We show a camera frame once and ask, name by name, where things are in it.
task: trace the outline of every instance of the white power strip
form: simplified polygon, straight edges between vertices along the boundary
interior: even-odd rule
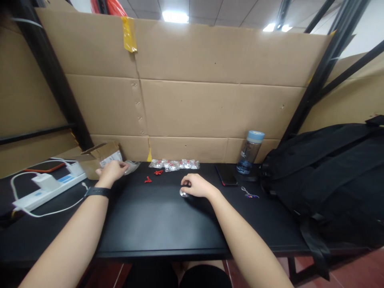
[[[27,195],[27,196],[24,196],[23,198],[20,198],[17,201],[13,202],[12,204],[14,204],[14,206],[16,206],[16,208],[14,210],[19,211],[19,210],[21,210],[20,208],[24,208],[28,211],[32,211],[32,210],[38,208],[39,206],[41,206],[42,204],[48,202],[52,198],[60,195],[62,192],[75,186],[76,184],[78,184],[79,182],[84,180],[85,178],[87,178],[85,173],[83,173],[77,177],[72,176],[72,174],[64,176],[63,178],[60,178],[59,180],[57,180],[60,183],[60,187],[57,188],[56,190],[54,190],[52,192],[47,192],[43,189],[39,189],[39,190],[37,190],[37,191]]]

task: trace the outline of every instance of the person's arm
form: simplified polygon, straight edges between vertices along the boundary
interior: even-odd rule
[[[110,162],[96,171],[100,180],[95,187],[110,189],[127,169],[124,162]],[[107,197],[88,196],[19,287],[76,287],[95,253],[107,207]]]
[[[252,288],[293,287],[282,266],[257,232],[229,204],[220,191],[199,174],[188,174],[181,190],[211,203],[242,275]]]

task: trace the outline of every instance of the white cable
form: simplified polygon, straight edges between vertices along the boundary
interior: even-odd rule
[[[65,165],[68,167],[68,166],[71,166],[71,164],[69,164],[68,162],[66,162],[66,160],[59,160],[59,159],[57,159],[57,160],[47,160],[47,161],[43,161],[43,162],[40,162],[40,163],[38,163],[38,164],[36,164],[36,165],[39,165],[39,164],[43,164],[43,163],[47,163],[47,162],[64,162],[65,163]]]
[[[36,175],[40,175],[40,173],[37,173],[37,172],[23,172],[23,173],[20,173],[20,174],[17,174],[17,175],[15,175],[15,176],[13,176],[12,179],[11,179],[12,192],[13,192],[13,196],[14,196],[14,198],[15,198],[16,201],[19,200],[19,198],[18,198],[18,196],[17,196],[16,187],[15,187],[15,184],[14,184],[14,179],[15,179],[16,177],[20,176],[20,175],[28,174],[28,173],[33,173],[33,174],[36,174]],[[81,184],[82,184],[82,186],[84,186],[84,187],[86,188],[86,190],[88,191],[88,186],[87,186],[84,182],[82,182]],[[78,202],[76,202],[76,203],[73,204],[72,206],[67,207],[67,208],[65,208],[65,209],[63,209],[63,210],[59,210],[59,211],[55,211],[55,212],[51,212],[51,213],[47,213],[47,214],[43,214],[43,215],[35,215],[35,214],[29,212],[28,210],[26,210],[24,207],[16,206],[16,208],[18,208],[18,209],[24,211],[24,212],[25,212],[26,214],[28,214],[29,216],[36,217],[36,218],[40,218],[40,217],[44,217],[44,216],[48,216],[48,215],[52,215],[52,214],[56,214],[56,213],[60,213],[60,212],[63,212],[63,211],[65,211],[65,210],[68,210],[68,209],[70,209],[70,208],[76,206],[77,204],[79,204],[83,199],[84,199],[84,197],[81,198]]]
[[[33,24],[33,25],[39,26],[40,28],[43,28],[43,26],[41,26],[37,22],[31,21],[28,19],[23,19],[23,18],[11,18],[11,19],[14,20],[15,22],[25,22],[25,23]]]
[[[50,159],[62,160],[66,162],[77,162],[76,160],[64,160],[63,158],[51,157]]]
[[[15,200],[19,200],[19,198],[17,197],[17,193],[16,193],[16,187],[15,187],[15,183],[14,183],[14,180],[16,177],[20,176],[20,175],[23,175],[23,174],[30,174],[30,173],[33,173],[33,174],[36,174],[36,176],[39,176],[40,173],[38,172],[24,172],[24,173],[20,173],[20,174],[17,174],[15,176],[12,177],[11,179],[11,187],[12,187],[12,192],[13,192],[13,196],[15,198]]]

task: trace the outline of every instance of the black smartwatch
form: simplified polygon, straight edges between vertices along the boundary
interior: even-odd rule
[[[102,195],[102,196],[106,196],[106,198],[109,199],[110,191],[111,190],[108,188],[91,187],[88,189],[88,191],[84,195],[84,198],[87,198],[88,196],[91,196],[91,195]]]

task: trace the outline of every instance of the small cardboard box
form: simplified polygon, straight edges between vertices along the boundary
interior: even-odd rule
[[[119,143],[115,141],[94,146],[74,158],[80,163],[81,168],[83,168],[87,178],[90,180],[99,179],[99,176],[96,174],[98,168],[104,168],[112,160],[123,160]]]

